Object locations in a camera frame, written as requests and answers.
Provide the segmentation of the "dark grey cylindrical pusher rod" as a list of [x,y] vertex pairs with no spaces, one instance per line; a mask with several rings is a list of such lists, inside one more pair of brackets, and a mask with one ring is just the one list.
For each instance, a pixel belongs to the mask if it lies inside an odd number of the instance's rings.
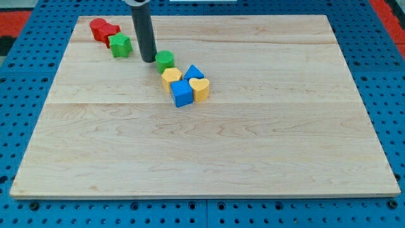
[[142,60],[152,63],[155,61],[157,50],[149,3],[131,6],[130,9]]

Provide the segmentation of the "silver rod mount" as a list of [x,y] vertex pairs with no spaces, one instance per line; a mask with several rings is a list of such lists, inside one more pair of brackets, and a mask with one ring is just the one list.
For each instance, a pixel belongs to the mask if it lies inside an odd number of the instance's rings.
[[129,6],[143,6],[148,4],[150,0],[123,0]]

